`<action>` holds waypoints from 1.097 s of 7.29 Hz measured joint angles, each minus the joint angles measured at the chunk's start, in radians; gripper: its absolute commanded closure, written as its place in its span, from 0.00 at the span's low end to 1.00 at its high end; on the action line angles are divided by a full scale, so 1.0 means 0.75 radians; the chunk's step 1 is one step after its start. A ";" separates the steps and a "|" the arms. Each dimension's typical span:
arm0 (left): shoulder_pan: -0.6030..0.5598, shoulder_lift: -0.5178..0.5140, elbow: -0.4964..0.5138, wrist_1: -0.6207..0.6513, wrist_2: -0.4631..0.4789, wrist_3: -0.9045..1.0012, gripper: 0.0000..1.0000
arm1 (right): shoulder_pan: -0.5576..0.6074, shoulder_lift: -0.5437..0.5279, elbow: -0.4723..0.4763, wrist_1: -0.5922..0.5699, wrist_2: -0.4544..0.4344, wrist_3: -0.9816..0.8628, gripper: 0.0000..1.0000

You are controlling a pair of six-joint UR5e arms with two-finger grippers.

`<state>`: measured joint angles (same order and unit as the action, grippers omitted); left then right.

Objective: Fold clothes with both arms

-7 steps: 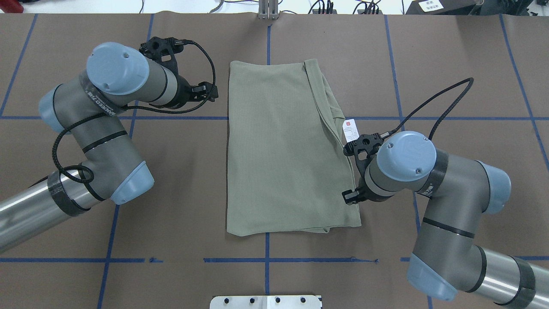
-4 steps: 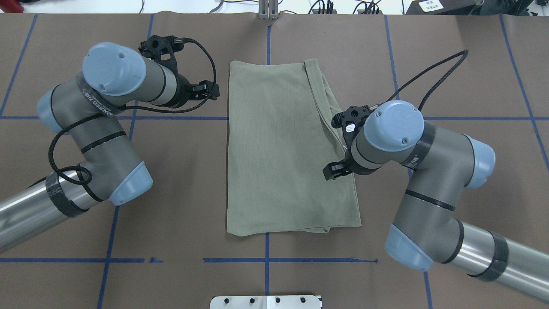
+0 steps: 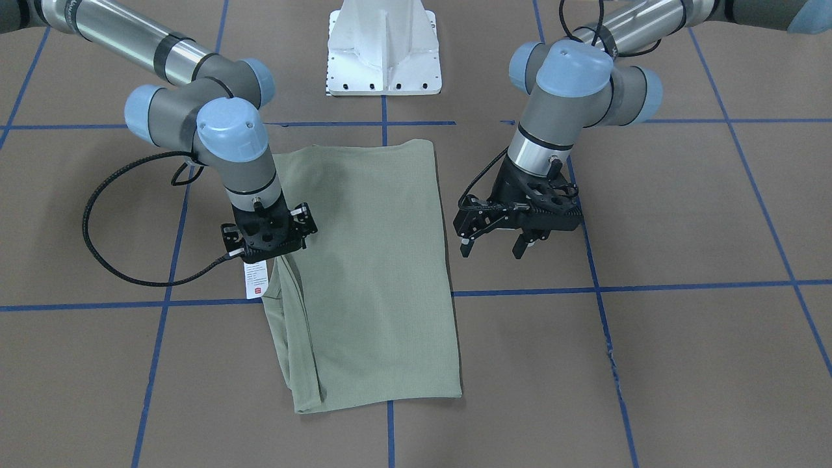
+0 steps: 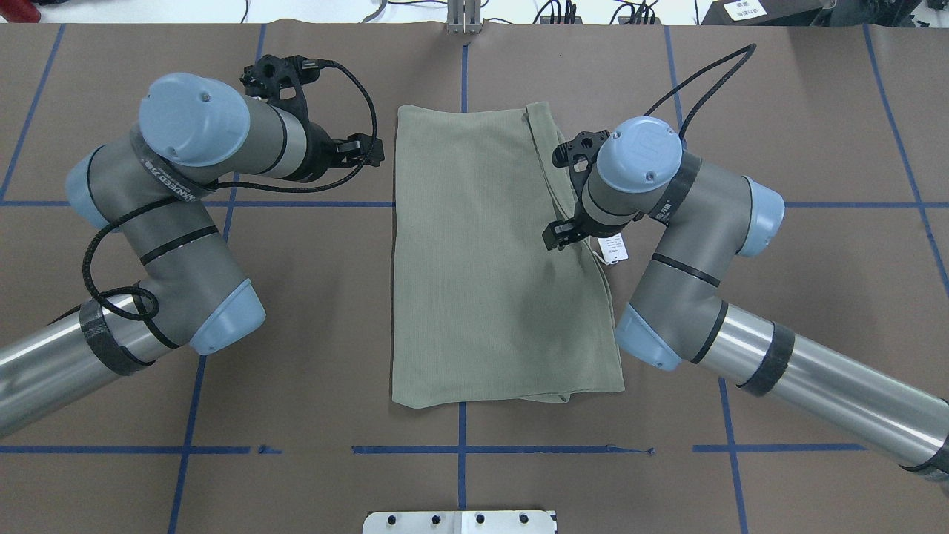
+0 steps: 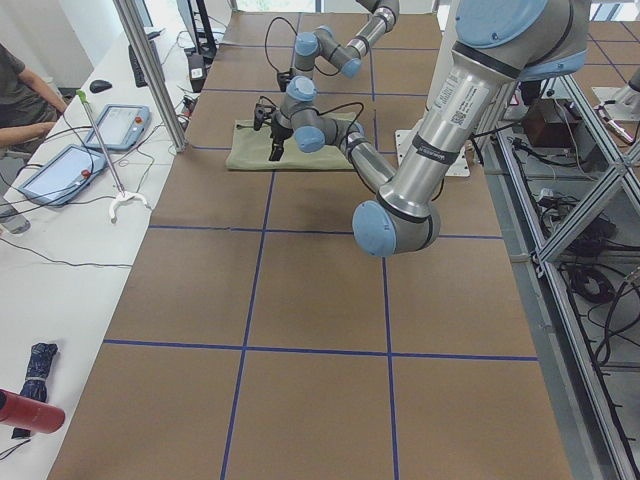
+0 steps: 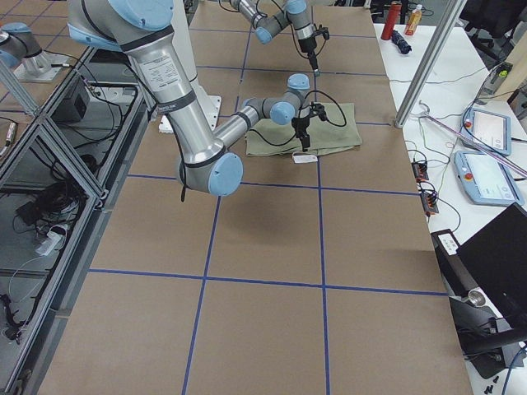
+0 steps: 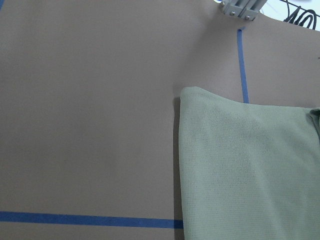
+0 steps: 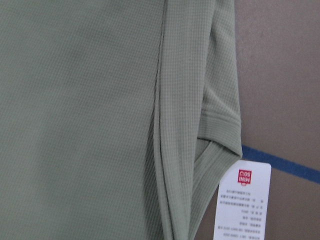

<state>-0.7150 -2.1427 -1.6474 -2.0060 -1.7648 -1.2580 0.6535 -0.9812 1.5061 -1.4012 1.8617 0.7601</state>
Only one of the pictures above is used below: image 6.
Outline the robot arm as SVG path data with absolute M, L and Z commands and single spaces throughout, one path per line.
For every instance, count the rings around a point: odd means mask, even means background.
M 327 41 L 329 29 L 312 21 L 306 1 L 286 1 L 283 6 L 278 6 L 273 15 L 260 11 L 257 1 L 234 0 L 229 3 L 252 25 L 261 44 L 270 43 L 276 35 L 291 27 L 296 36 L 298 53 L 309 61 L 315 76 L 320 74 L 316 38 L 322 36 Z
M 70 1 L 73 40 L 125 53 L 138 66 L 147 91 L 164 114 L 180 146 L 179 180 L 184 189 L 216 196 L 235 192 L 244 173 L 228 149 L 258 121 L 287 125 L 305 108 L 309 77 L 288 78 L 278 98 L 252 98 L 216 129 L 210 127 L 173 45 L 172 1 Z

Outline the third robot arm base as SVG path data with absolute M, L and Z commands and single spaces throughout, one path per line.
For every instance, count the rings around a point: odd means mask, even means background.
M 1 26 L 1 62 L 14 71 L 19 81 L 51 82 L 58 74 L 58 69 L 52 67 L 52 57 L 22 22 Z

